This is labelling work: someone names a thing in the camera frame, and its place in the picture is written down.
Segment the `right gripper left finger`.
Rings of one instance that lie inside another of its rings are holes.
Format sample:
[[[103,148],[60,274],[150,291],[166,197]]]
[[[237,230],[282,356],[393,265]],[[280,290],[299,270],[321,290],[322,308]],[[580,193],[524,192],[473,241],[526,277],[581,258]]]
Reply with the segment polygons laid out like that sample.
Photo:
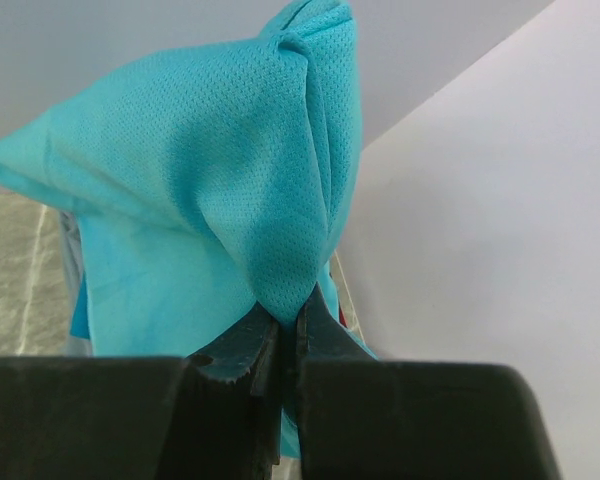
[[[267,479],[279,435],[261,307],[187,357],[0,357],[0,479]]]

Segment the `teal t shirt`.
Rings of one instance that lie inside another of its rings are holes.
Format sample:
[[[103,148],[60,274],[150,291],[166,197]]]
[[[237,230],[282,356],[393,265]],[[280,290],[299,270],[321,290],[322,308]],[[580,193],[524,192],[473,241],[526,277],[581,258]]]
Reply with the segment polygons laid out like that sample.
[[[357,28],[295,1],[253,38],[122,66],[0,140],[0,185],[74,217],[97,356],[187,356],[261,305],[291,328],[362,149]]]

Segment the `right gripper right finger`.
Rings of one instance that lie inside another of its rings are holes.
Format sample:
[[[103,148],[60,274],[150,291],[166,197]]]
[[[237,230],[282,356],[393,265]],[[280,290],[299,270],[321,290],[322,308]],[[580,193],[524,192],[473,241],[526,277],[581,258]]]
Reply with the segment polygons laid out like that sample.
[[[380,360],[319,290],[280,324],[305,479],[557,479],[533,390],[503,364]]]

